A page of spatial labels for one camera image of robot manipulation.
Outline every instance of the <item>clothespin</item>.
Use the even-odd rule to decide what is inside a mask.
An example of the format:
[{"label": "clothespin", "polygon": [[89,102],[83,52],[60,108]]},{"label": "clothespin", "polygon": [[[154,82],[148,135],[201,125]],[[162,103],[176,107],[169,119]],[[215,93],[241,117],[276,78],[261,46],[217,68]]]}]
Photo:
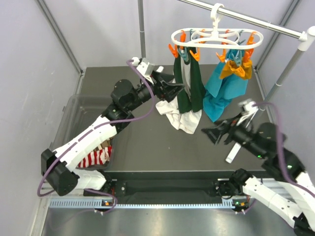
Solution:
[{"label": "clothespin", "polygon": [[193,53],[192,50],[189,50],[189,52],[196,61],[200,60],[200,48],[197,48],[197,53]]},{"label": "clothespin", "polygon": [[245,51],[244,57],[243,57],[243,63],[248,62],[250,58],[251,58],[250,53]]},{"label": "clothespin", "polygon": [[[254,42],[254,34],[256,34],[255,31],[252,32],[251,35],[250,35],[250,37],[248,38],[248,41],[247,41],[247,43],[246,43],[247,45],[252,45],[252,44],[255,43],[255,42]],[[249,52],[250,57],[251,57],[251,56],[252,56],[252,53],[254,52],[254,48],[248,49],[247,52]]]},{"label": "clothespin", "polygon": [[185,47],[184,49],[178,49],[178,54],[183,58],[185,62],[188,62],[189,57],[188,57],[187,47]]},{"label": "clothespin", "polygon": [[231,57],[232,57],[233,61],[235,62],[235,64],[238,67],[241,66],[241,64],[242,64],[242,53],[240,53],[240,50],[238,50],[236,55],[231,53]]},{"label": "clothespin", "polygon": [[[201,32],[204,32],[204,31],[206,31],[206,30],[203,29]],[[203,38],[203,36],[201,35],[200,38]],[[202,42],[200,42],[200,43],[206,43],[206,41],[202,41]]]},{"label": "clothespin", "polygon": [[224,62],[225,61],[225,57],[226,57],[226,49],[223,48],[223,54],[222,55],[219,55],[218,53],[216,53],[216,55],[217,55],[217,57],[219,58],[219,60],[221,62]]},{"label": "clothespin", "polygon": [[171,51],[171,53],[173,54],[173,56],[175,58],[177,58],[178,57],[177,45],[175,45],[175,48],[173,49],[172,45],[168,44],[168,48]]},{"label": "clothespin", "polygon": [[190,33],[190,37],[189,37],[189,40],[192,40],[193,38],[191,38],[191,36],[192,36],[192,34],[193,34],[193,32],[192,32],[193,30],[192,29],[190,29],[189,30],[189,33]]},{"label": "clothespin", "polygon": [[181,39],[180,40],[181,40],[181,42],[185,42],[186,41],[186,33],[183,30],[182,30],[182,35],[181,35]]}]

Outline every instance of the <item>green cloth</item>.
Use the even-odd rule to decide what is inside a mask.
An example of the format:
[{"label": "green cloth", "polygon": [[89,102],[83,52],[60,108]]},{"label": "green cloth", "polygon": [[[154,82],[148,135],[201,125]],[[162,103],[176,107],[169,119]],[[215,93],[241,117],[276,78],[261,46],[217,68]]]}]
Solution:
[{"label": "green cloth", "polygon": [[[190,54],[190,50],[196,53],[196,48],[187,48],[189,60],[188,62],[185,62],[185,64],[190,63],[190,97],[185,90],[182,90],[177,95],[178,108],[181,114],[189,112],[191,110],[193,112],[198,112],[203,109],[203,98],[206,94],[206,90],[201,81],[199,63]],[[180,56],[175,58],[174,61],[175,81],[181,84],[183,84],[183,71],[181,68],[182,61],[183,60],[181,60]]]}]

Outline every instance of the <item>white wall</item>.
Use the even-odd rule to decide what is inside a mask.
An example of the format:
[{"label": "white wall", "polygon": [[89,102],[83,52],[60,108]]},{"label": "white wall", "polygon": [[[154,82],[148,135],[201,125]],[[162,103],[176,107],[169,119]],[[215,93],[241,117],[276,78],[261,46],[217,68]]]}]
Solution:
[{"label": "white wall", "polygon": [[140,57],[137,0],[45,0],[81,68]]},{"label": "white wall", "polygon": [[[245,15],[278,24],[284,15],[288,0],[204,0],[210,4],[220,2],[224,6]],[[168,49],[171,43],[171,34],[182,28],[212,28],[210,11],[191,6],[177,0],[144,0],[145,32],[147,57],[156,64],[174,64],[174,57]],[[220,28],[248,28],[257,30],[264,35],[263,44],[255,49],[252,56],[256,64],[263,50],[273,35],[273,32],[247,23],[223,17],[219,23]],[[201,64],[218,64],[215,52],[222,54],[222,50],[201,49]]]},{"label": "white wall", "polygon": [[26,235],[49,147],[78,73],[34,0],[0,2],[0,231]]},{"label": "white wall", "polygon": [[[126,60],[141,56],[137,0],[45,0],[82,68],[124,66]],[[187,27],[212,27],[210,11],[177,0],[144,0],[147,58],[155,64],[173,64],[168,50],[171,33]],[[226,8],[278,23],[288,0],[218,0]],[[257,63],[272,32],[224,17],[221,28],[250,28],[264,34],[255,50]],[[201,64],[217,64],[214,49],[201,50]]]},{"label": "white wall", "polygon": [[[315,26],[315,1],[300,3],[287,27],[299,31]],[[269,91],[297,49],[298,41],[288,36],[279,37],[260,73],[266,91]],[[280,109],[285,146],[303,161],[315,181],[315,44],[306,51],[287,80],[272,99]]]}]

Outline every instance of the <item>teal cloth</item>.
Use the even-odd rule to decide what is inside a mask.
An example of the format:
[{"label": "teal cloth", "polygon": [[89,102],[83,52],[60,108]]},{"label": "teal cloth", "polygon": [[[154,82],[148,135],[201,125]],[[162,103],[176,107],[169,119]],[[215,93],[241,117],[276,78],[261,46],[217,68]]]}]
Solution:
[{"label": "teal cloth", "polygon": [[225,63],[220,62],[216,66],[205,86],[206,95],[203,99],[203,110],[212,122],[220,118],[233,98],[246,93],[248,80],[243,80],[234,74],[220,79],[224,65]]}]

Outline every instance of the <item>white metal bar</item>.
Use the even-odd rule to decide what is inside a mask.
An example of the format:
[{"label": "white metal bar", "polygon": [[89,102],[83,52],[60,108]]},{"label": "white metal bar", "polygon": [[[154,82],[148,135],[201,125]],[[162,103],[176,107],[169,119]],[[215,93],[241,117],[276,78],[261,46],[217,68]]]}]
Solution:
[{"label": "white metal bar", "polygon": [[[196,1],[196,0],[179,0],[179,1],[188,3],[190,5],[198,6],[200,8],[210,10],[210,11],[214,7],[211,4],[207,4],[207,3],[204,3],[201,1]],[[266,28],[266,29],[269,29],[269,30],[272,30],[275,32],[279,32],[279,33],[288,35],[288,36],[293,37],[293,38],[300,39],[303,36],[302,32],[287,29],[285,27],[282,27],[282,26],[279,26],[276,24],[272,24],[270,22],[260,20],[260,19],[257,19],[257,18],[251,17],[251,16],[246,16],[246,15],[234,12],[234,11],[230,11],[230,10],[227,10],[225,8],[222,8],[222,7],[218,9],[218,13],[220,13],[221,15],[224,15],[224,16],[228,16],[228,17],[240,20],[240,21],[250,23],[250,24],[255,25],[255,26],[259,26],[259,27]]]}]

